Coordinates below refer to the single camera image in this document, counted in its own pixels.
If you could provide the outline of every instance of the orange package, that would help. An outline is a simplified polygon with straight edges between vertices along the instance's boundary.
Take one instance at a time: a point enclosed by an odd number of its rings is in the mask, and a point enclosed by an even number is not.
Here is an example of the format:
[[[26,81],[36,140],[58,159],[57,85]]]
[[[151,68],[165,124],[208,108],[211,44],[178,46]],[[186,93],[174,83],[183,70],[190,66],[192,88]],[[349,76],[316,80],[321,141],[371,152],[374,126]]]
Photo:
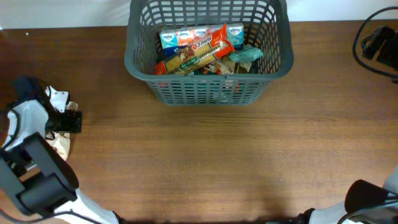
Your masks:
[[[155,67],[155,74],[186,75],[232,51],[235,49],[228,41],[225,24],[220,30],[195,41],[193,45],[185,47],[173,57],[159,62]]]
[[[188,46],[193,44],[195,31],[189,27],[181,28],[177,31],[178,46]]]

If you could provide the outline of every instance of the white wall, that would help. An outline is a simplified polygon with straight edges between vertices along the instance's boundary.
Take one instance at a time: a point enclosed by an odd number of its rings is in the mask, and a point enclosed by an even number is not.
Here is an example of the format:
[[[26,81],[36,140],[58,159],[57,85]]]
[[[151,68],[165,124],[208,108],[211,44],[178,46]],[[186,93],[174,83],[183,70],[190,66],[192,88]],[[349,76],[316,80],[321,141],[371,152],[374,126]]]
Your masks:
[[[0,0],[0,26],[4,29],[125,26],[130,2]],[[363,20],[381,8],[398,6],[398,0],[287,0],[287,4],[291,21],[338,21]],[[397,19],[398,12],[385,12],[378,18]]]

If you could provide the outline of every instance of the blue package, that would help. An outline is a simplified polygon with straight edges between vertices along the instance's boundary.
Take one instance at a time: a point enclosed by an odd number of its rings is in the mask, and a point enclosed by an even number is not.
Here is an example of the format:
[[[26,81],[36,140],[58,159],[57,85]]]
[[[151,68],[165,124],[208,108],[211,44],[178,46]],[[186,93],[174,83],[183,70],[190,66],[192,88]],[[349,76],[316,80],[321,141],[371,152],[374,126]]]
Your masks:
[[[168,47],[166,49],[163,49],[164,51],[164,57],[167,58],[169,56],[175,55],[180,49],[183,49],[187,46],[175,46],[175,47]]]
[[[177,36],[175,35],[177,30],[163,30],[160,35],[160,41],[162,47],[165,49],[167,47],[175,47],[178,45]]]
[[[228,40],[236,50],[243,49],[244,26],[243,24],[228,25]]]
[[[231,52],[228,57],[235,63],[248,63],[253,62],[264,56],[262,50],[250,45],[245,45],[243,50]]]

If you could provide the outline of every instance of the product label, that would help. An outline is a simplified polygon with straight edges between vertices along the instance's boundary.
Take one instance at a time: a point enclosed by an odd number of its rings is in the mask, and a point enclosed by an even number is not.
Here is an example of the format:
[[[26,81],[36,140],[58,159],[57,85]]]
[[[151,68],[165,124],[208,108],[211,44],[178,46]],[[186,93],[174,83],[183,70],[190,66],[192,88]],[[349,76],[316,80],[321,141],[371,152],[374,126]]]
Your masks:
[[[230,27],[229,28],[229,32],[232,34],[232,35],[238,35],[238,34],[240,34],[241,32],[242,32],[242,28],[240,28],[240,27]]]
[[[213,40],[212,35],[209,35],[206,39],[197,42],[197,44],[195,44],[192,48],[193,48],[193,50],[199,49],[202,46],[204,46],[205,44],[210,43],[211,40]]]
[[[178,37],[179,37],[180,39],[185,40],[185,39],[187,39],[187,38],[190,37],[189,34],[190,34],[190,31],[189,31],[189,30],[187,30],[187,31],[181,31],[181,32],[178,33]]]
[[[195,56],[195,57],[191,58],[190,60],[188,60],[187,62],[182,63],[182,64],[180,65],[180,70],[181,70],[181,71],[184,71],[184,70],[186,70],[187,68],[191,67],[192,65],[194,65],[194,64],[196,64],[196,63],[198,63],[198,62],[199,62],[199,58],[198,58],[198,56]]]
[[[195,31],[195,35],[197,37],[204,37],[204,36],[206,36],[206,34],[207,34],[207,29],[197,29]]]
[[[174,34],[162,34],[162,39],[166,42],[170,42],[174,39]]]
[[[164,48],[169,48],[169,47],[175,47],[175,45],[174,44],[165,44],[164,45]]]
[[[213,25],[209,27],[209,33],[212,34],[222,28],[221,25]]]

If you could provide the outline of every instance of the plastic packaging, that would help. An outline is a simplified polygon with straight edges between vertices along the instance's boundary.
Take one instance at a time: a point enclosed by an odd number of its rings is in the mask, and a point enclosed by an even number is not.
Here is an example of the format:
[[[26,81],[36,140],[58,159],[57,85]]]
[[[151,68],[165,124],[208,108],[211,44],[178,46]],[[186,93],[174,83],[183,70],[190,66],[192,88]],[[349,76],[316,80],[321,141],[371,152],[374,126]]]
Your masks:
[[[249,63],[236,63],[233,62],[228,57],[224,57],[221,60],[221,63],[224,65],[220,67],[221,75],[234,75],[235,73],[245,74],[250,71],[251,62]]]
[[[162,49],[157,54],[157,62],[164,60],[170,56],[175,55],[176,53],[180,52],[181,49],[184,49],[186,46],[175,46],[175,47],[168,47],[166,49]]]
[[[232,74],[231,69],[224,64],[220,59],[205,65],[200,69],[199,73],[196,75],[229,75]]]
[[[221,30],[205,36],[193,45],[185,47],[155,67],[156,75],[186,75],[210,62],[235,51],[226,36],[226,24]]]
[[[65,161],[68,159],[70,149],[70,134],[68,132],[53,133],[54,137],[47,140],[48,144],[53,147],[57,154]]]
[[[262,56],[264,56],[264,54],[261,49],[250,45],[245,45],[243,50],[239,50],[228,55],[228,57],[236,63],[253,62]]]
[[[192,45],[194,41],[220,30],[223,25],[183,27],[181,29],[163,30],[160,33],[162,48]],[[236,50],[243,49],[244,26],[240,24],[227,25],[227,37]]]

